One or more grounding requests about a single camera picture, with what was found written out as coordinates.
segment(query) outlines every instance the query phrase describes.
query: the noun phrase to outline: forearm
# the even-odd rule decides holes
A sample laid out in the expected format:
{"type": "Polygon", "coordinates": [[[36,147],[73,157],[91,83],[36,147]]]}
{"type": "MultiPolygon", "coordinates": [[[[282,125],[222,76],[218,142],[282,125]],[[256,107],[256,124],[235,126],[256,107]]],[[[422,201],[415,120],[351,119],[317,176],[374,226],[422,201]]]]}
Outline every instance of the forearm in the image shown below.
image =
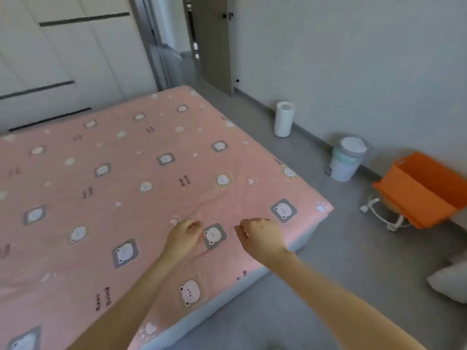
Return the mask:
{"type": "Polygon", "coordinates": [[[126,350],[175,262],[158,259],[68,350],[126,350]]]}
{"type": "Polygon", "coordinates": [[[326,280],[294,253],[284,253],[270,269],[316,312],[346,350],[424,349],[376,309],[326,280]]]}

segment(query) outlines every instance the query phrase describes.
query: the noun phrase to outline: orange box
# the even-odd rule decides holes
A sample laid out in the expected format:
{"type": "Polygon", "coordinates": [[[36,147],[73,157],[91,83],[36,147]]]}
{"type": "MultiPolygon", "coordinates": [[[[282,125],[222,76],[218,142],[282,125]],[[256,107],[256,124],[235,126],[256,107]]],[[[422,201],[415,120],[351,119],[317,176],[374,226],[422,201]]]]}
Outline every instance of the orange box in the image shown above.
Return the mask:
{"type": "Polygon", "coordinates": [[[396,161],[373,186],[419,229],[467,206],[467,181],[421,152],[396,161]]]}

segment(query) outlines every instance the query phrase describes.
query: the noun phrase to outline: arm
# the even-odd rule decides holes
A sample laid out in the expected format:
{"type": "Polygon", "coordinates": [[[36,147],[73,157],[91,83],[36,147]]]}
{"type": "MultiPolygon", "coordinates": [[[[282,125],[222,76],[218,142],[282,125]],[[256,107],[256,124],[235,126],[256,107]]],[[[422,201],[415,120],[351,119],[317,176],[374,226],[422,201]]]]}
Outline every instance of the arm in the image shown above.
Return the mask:
{"type": "Polygon", "coordinates": [[[126,350],[171,270],[198,242],[201,223],[188,219],[169,233],[159,259],[129,291],[81,335],[68,350],[126,350]]]}
{"type": "Polygon", "coordinates": [[[284,280],[330,328],[346,350],[424,350],[376,309],[325,279],[289,252],[279,226],[264,218],[235,227],[245,251],[284,280]]]}

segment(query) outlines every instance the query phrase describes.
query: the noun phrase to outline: mattress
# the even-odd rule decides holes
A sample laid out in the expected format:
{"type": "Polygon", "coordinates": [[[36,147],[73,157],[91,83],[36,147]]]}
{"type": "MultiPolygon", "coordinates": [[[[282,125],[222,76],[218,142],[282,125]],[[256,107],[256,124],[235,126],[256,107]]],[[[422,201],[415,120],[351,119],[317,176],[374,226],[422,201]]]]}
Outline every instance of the mattress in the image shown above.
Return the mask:
{"type": "Polygon", "coordinates": [[[332,211],[189,87],[4,136],[0,155],[6,349],[66,349],[191,217],[203,238],[130,348],[170,345],[265,274],[236,238],[242,218],[275,219],[297,248],[332,211]]]}

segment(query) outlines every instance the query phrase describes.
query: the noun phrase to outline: gray floor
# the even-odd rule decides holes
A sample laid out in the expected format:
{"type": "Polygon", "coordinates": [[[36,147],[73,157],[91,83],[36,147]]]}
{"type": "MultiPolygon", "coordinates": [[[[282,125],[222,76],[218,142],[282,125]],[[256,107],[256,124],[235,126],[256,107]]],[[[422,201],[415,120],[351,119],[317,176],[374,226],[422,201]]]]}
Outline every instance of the gray floor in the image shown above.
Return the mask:
{"type": "MultiPolygon", "coordinates": [[[[433,229],[388,232],[372,214],[359,212],[371,182],[357,174],[335,182],[323,172],[329,155],[293,132],[273,135],[262,106],[229,97],[200,79],[195,61],[172,59],[177,84],[194,87],[217,109],[294,169],[335,210],[318,226],[299,257],[366,300],[431,350],[461,349],[467,341],[467,307],[437,294],[427,276],[453,253],[467,248],[467,235],[447,223],[433,229]]],[[[316,315],[276,276],[269,274],[221,308],[171,349],[338,349],[316,315]]]]}

